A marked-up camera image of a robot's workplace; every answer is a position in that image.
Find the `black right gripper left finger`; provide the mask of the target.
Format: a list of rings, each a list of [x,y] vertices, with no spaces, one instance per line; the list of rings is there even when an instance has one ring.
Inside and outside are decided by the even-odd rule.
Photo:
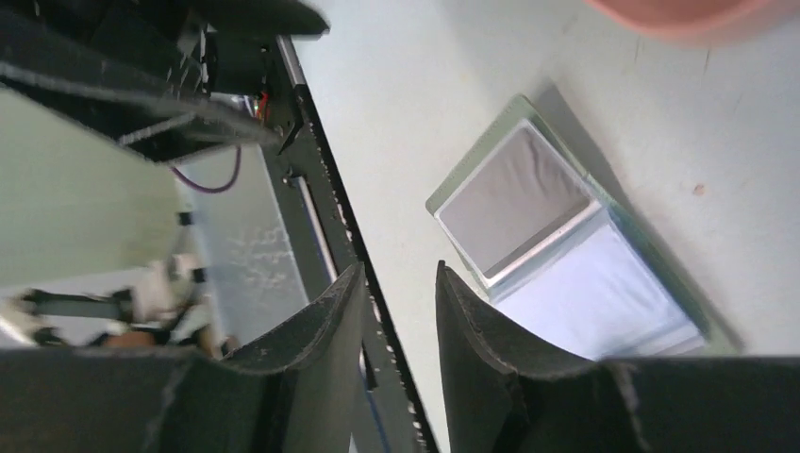
[[[1,354],[5,452],[345,452],[361,386],[365,272],[217,361],[189,347]]]

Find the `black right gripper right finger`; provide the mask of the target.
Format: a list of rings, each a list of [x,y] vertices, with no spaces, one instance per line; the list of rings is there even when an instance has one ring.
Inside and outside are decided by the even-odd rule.
[[[455,452],[795,452],[796,357],[582,359],[446,264],[436,319]]]

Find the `black credit card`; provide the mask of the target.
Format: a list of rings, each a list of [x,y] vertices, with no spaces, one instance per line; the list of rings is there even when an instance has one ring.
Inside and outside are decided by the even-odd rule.
[[[491,287],[599,209],[573,166],[523,120],[433,215]]]

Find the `pink oval tray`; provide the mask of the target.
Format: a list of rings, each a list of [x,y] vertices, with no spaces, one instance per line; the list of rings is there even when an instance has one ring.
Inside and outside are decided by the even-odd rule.
[[[799,16],[797,1],[594,0],[588,5],[642,36],[692,46],[749,39]]]

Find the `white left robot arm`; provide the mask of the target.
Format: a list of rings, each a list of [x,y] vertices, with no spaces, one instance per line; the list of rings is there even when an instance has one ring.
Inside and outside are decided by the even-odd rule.
[[[302,1],[5,1],[1,84],[171,164],[276,133],[215,92],[255,93],[279,38],[328,21]]]

